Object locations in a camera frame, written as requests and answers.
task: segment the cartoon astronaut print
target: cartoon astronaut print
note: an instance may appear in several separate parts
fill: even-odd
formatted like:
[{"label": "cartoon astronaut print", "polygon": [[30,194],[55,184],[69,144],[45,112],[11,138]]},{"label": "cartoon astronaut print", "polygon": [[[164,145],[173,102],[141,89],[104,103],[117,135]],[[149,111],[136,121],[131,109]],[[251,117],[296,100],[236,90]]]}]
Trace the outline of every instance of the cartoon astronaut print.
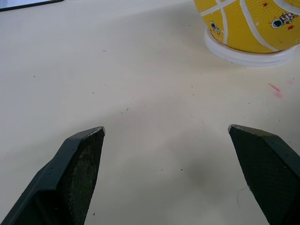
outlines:
[{"label": "cartoon astronaut print", "polygon": [[272,23],[271,23],[271,27],[272,28],[279,28],[279,27],[282,27],[283,25],[285,24],[290,24],[292,23],[292,19],[298,17],[298,15],[296,14],[293,14],[293,13],[287,13],[287,12],[284,12],[280,17],[279,19],[276,19],[274,20]]},{"label": "cartoon astronaut print", "polygon": [[210,26],[212,27],[212,29],[214,30],[215,33],[217,33],[218,35],[221,35],[221,29],[219,27],[217,27],[213,21],[210,22]]}]

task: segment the white table surface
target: white table surface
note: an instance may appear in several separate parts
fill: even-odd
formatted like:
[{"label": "white table surface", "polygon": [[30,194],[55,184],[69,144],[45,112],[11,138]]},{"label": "white table surface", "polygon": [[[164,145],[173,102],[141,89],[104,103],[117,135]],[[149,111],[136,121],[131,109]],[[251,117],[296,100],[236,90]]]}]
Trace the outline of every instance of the white table surface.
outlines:
[{"label": "white table surface", "polygon": [[235,65],[207,50],[204,30],[192,0],[1,12],[0,220],[66,138],[104,126],[86,225],[268,224],[227,127],[299,152],[300,52],[273,68]]}]

